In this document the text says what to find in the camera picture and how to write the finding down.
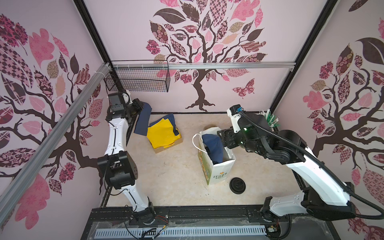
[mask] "metal wire rack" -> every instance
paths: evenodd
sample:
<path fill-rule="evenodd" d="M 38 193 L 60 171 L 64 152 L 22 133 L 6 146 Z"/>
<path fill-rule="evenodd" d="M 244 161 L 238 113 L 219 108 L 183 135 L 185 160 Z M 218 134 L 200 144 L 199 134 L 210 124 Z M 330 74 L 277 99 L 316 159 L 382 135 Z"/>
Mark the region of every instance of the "metal wire rack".
<path fill-rule="evenodd" d="M 148 67 L 148 61 L 160 66 Z M 109 91 L 117 91 L 115 81 L 120 81 L 123 88 L 129 91 L 168 92 L 170 75 L 168 61 L 159 60 L 124 60 L 112 61 L 117 73 L 115 79 L 111 74 L 105 78 Z"/>

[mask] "blue cloth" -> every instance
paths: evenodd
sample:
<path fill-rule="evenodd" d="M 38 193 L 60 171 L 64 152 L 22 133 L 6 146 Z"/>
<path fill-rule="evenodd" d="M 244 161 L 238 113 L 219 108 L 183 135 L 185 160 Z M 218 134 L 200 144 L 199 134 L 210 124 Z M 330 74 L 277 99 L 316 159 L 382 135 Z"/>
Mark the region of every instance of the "blue cloth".
<path fill-rule="evenodd" d="M 134 133 L 146 136 L 148 132 L 148 122 L 151 116 L 152 108 L 148 103 L 144 103 L 143 110 L 141 110 L 139 118 L 136 122 Z"/>
<path fill-rule="evenodd" d="M 213 164 L 223 162 L 223 143 L 219 136 L 214 134 L 204 134 L 202 136 L 203 143 L 207 145 L 209 149 L 208 156 L 211 158 Z"/>
<path fill-rule="evenodd" d="M 160 118 L 159 120 L 156 120 L 154 122 L 151 122 L 149 124 L 150 127 L 152 127 L 153 125 L 155 125 L 156 123 L 160 122 L 161 119 L 169 119 L 170 123 L 172 124 L 173 126 L 173 133 L 175 134 L 175 136 L 179 135 L 179 131 L 176 130 L 176 123 L 175 123 L 175 116 L 173 116 L 173 113 L 170 113 L 168 115 L 165 115 L 164 117 Z"/>

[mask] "black round object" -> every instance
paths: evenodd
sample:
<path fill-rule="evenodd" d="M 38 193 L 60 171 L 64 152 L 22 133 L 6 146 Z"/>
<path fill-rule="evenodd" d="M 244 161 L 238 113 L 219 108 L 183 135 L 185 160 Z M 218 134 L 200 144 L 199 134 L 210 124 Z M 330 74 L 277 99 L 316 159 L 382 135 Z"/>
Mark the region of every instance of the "black round object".
<path fill-rule="evenodd" d="M 245 182 L 241 178 L 234 177 L 229 182 L 229 188 L 236 194 L 242 194 L 245 191 Z"/>

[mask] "beige floor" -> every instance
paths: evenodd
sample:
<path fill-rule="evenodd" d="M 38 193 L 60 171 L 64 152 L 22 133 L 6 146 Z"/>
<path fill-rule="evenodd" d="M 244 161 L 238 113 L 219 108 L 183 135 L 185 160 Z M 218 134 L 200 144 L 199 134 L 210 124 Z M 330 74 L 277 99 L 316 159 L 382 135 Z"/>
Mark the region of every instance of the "beige floor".
<path fill-rule="evenodd" d="M 161 117 L 151 115 L 150 122 Z M 233 149 L 236 161 L 227 179 L 208 186 L 192 136 L 208 124 L 229 128 L 230 118 L 226 114 L 175 114 L 175 121 L 184 138 L 177 146 L 155 154 L 146 136 L 132 133 L 128 142 L 127 151 L 139 170 L 137 184 L 154 206 L 262 204 L 265 197 L 285 196 L 300 190 L 289 168 L 240 147 Z M 243 194 L 234 194 L 229 189 L 233 177 L 245 181 Z M 130 205 L 128 199 L 120 194 L 110 196 L 107 206 L 126 204 Z"/>

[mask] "pink wall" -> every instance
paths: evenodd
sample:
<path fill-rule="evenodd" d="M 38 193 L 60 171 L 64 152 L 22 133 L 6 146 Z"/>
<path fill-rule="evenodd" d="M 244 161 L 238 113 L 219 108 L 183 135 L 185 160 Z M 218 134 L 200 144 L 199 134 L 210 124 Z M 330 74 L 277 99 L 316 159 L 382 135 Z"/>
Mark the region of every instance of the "pink wall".
<path fill-rule="evenodd" d="M 3 3 L 0 18 L 0 192 L 3 192 L 102 64 L 71 0 Z M 1 239 L 79 239 L 102 198 L 104 83 L 53 151 Z"/>
<path fill-rule="evenodd" d="M 166 58 L 175 63 L 206 63 L 212 54 L 212 62 L 219 63 L 226 58 L 248 61 L 240 59 L 253 54 L 259 54 L 251 58 L 260 61 L 294 61 L 325 2 L 117 0 L 110 4 L 92 0 L 86 4 L 112 60 Z M 206 16 L 212 31 L 193 30 L 199 22 L 207 23 Z M 250 28 L 242 37 L 247 24 Z M 287 74 L 287 69 L 231 71 L 199 71 L 196 78 L 194 70 L 172 71 L 168 93 L 132 92 L 132 96 L 148 102 L 155 112 L 226 111 L 234 104 L 257 111 L 271 105 Z"/>
<path fill-rule="evenodd" d="M 296 131 L 358 195 L 383 207 L 384 2 L 354 2 L 337 6 L 276 114 L 282 129 Z M 352 202 L 362 214 L 377 214 Z M 384 238 L 384 220 L 334 225 L 341 239 Z"/>

